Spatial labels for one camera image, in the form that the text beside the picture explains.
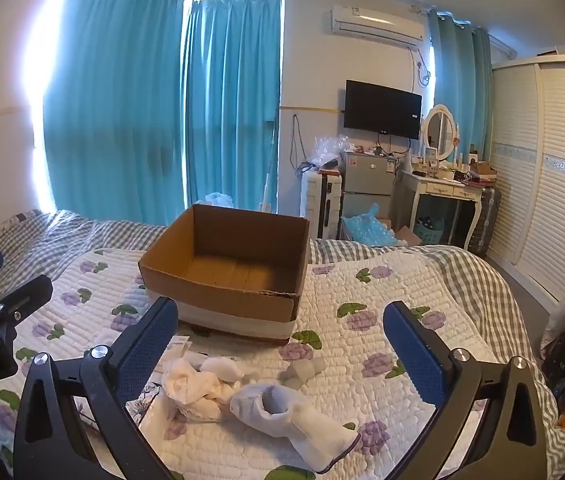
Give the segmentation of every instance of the blue gripper pad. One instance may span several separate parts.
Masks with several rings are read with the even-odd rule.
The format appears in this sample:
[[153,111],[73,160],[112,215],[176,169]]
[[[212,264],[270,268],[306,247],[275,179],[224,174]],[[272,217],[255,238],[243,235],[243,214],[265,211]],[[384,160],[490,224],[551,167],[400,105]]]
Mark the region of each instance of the blue gripper pad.
[[387,339],[405,365],[421,399],[436,407],[442,406],[447,400],[445,375],[431,349],[417,332],[419,328],[425,328],[402,301],[394,301],[385,307],[382,323]]
[[120,402],[128,402],[140,396],[177,328],[176,304],[172,300],[159,298],[139,323],[120,334],[112,345],[114,356],[118,342],[123,347],[128,344],[129,348],[115,365],[114,391]]

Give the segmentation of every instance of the air conditioner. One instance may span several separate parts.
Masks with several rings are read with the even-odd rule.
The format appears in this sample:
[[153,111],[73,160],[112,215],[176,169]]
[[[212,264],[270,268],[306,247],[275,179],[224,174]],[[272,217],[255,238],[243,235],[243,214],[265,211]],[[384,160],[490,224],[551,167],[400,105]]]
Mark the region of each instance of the air conditioner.
[[359,7],[333,6],[331,31],[367,40],[398,43],[409,48],[424,40],[424,25],[391,14]]

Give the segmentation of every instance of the box on top of wardrobe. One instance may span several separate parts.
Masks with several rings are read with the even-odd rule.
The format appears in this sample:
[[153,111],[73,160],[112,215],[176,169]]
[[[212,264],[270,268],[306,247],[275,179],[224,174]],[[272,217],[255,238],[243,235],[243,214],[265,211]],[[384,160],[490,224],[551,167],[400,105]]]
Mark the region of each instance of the box on top of wardrobe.
[[307,270],[304,218],[195,204],[140,259],[154,298],[181,321],[286,343]]

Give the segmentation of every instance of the white louvered wardrobe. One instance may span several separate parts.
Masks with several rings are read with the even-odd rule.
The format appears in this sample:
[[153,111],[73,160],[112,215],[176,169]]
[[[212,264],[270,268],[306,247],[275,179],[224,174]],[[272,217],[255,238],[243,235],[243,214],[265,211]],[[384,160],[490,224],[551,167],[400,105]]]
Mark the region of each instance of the white louvered wardrobe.
[[565,56],[494,65],[492,132],[502,202],[488,255],[553,312],[565,296]]

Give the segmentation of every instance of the table leg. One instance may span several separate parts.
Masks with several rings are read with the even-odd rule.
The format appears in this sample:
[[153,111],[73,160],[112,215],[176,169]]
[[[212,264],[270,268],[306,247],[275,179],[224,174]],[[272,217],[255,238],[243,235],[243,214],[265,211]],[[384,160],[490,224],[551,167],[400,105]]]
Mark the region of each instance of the table leg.
[[411,206],[411,222],[409,224],[409,229],[413,232],[413,228],[415,227],[415,216],[418,213],[418,202],[420,201],[420,193],[417,191],[413,196],[413,205]]
[[467,240],[465,240],[465,249],[469,249],[469,240],[473,235],[473,230],[475,226],[478,224],[478,220],[480,220],[480,213],[482,212],[482,201],[477,200],[475,202],[475,213],[473,213],[473,220],[471,221],[471,225],[469,226],[469,233],[467,233]]
[[451,240],[453,239],[453,234],[456,232],[457,217],[460,213],[460,200],[456,200],[456,212],[453,215],[453,222],[451,222],[451,231],[449,231],[449,245],[451,245]]

